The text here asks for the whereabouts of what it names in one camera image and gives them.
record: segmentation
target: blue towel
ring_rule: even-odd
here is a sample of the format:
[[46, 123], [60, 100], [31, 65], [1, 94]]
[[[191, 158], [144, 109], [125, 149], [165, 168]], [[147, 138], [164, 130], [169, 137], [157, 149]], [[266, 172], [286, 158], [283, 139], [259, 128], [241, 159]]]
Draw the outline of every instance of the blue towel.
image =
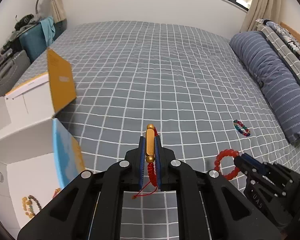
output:
[[40, 21], [47, 46], [53, 43], [53, 37], [56, 34], [56, 29], [53, 25], [53, 17], [49, 16]]

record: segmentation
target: white box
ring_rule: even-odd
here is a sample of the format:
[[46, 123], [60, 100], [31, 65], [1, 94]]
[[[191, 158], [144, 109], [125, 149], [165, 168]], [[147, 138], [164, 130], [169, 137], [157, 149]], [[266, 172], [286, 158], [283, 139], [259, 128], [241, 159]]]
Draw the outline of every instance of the white box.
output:
[[11, 231], [30, 220], [23, 197], [44, 207], [84, 170], [79, 143], [54, 118], [76, 97], [71, 65], [51, 49], [47, 62], [46, 73], [0, 97], [0, 220]]

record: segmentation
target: red bead bracelet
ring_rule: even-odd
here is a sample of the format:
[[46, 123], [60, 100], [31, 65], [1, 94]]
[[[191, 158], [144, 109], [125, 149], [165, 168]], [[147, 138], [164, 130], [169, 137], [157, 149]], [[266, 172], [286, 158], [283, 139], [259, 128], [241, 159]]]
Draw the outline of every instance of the red bead bracelet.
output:
[[[230, 150], [224, 150], [224, 151], [221, 151], [217, 157], [216, 157], [216, 160], [214, 162], [214, 170], [215, 171], [220, 171], [220, 162], [221, 160], [226, 157], [226, 156], [232, 156], [233, 158], [239, 156], [239, 152], [238, 151], [235, 151], [233, 149], [230, 149]], [[227, 175], [223, 175], [227, 180], [231, 180], [233, 179], [234, 177], [238, 176], [238, 173], [239, 173], [240, 169], [238, 167], [235, 167], [233, 171], [231, 171], [231, 173], [227, 174]]]

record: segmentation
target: metal screw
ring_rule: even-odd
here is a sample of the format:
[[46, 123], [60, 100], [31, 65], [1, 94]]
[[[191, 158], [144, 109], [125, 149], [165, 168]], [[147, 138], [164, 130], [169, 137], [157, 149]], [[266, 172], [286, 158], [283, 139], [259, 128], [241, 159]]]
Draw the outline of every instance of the metal screw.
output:
[[219, 177], [219, 172], [217, 172], [215, 170], [209, 171], [209, 176], [213, 177], [213, 178], [217, 178], [217, 177]]
[[121, 161], [121, 162], [119, 163], [119, 165], [120, 165], [121, 167], [128, 167], [129, 164], [130, 164], [130, 163], [129, 163], [128, 161], [126, 161], [126, 160]]
[[172, 160], [172, 161], [171, 161], [171, 165], [172, 165], [172, 166], [175, 166], [175, 167], [178, 167], [178, 166], [181, 165], [181, 161], [179, 161], [179, 160]]
[[91, 176], [91, 172], [90, 171], [84, 171], [83, 173], [81, 173], [81, 178], [83, 179], [87, 179]]

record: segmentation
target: beaded bracelet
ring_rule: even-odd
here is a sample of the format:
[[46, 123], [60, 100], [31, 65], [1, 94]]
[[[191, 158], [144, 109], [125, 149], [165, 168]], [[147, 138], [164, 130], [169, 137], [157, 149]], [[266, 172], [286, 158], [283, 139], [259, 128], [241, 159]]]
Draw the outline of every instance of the beaded bracelet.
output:
[[56, 188], [55, 191], [54, 191], [54, 193], [53, 193], [52, 198], [54, 198], [56, 195], [58, 195], [60, 191], [61, 191], [61, 188], [59, 188], [59, 187]]
[[[239, 124], [239, 125], [245, 130], [245, 132], [242, 131], [242, 130], [239, 128], [239, 126], [238, 126], [237, 124]], [[239, 133], [241, 133], [241, 134], [243, 134], [244, 136], [247, 136], [247, 137], [250, 136], [250, 131], [249, 131], [249, 129], [248, 129], [247, 127], [245, 127], [241, 121], [234, 120], [234, 121], [233, 121], [233, 125], [234, 125], [234, 127], [236, 128], [236, 130], [237, 130]]]
[[[235, 157], [239, 156], [239, 152], [238, 151], [234, 151], [233, 149], [221, 151], [217, 155], [216, 160], [214, 162], [214, 165], [215, 165], [214, 170], [215, 171], [220, 171], [220, 162], [226, 156], [232, 156], [233, 158], [235, 158]], [[234, 170], [231, 173], [229, 173], [227, 175], [223, 175], [223, 176], [227, 180], [231, 180], [234, 177], [238, 176], [239, 171], [240, 171], [240, 169], [238, 167], [235, 167]]]
[[39, 203], [39, 201], [32, 195], [29, 195], [28, 198], [27, 197], [23, 197], [22, 198], [22, 206], [23, 206], [23, 210], [24, 211], [29, 211], [29, 212], [26, 212], [26, 215], [31, 219], [35, 216], [35, 213], [34, 213], [34, 210], [33, 210], [33, 206], [32, 206], [32, 200], [34, 200], [34, 202], [36, 202], [38, 208], [39, 208], [39, 211], [42, 210], [42, 207]]

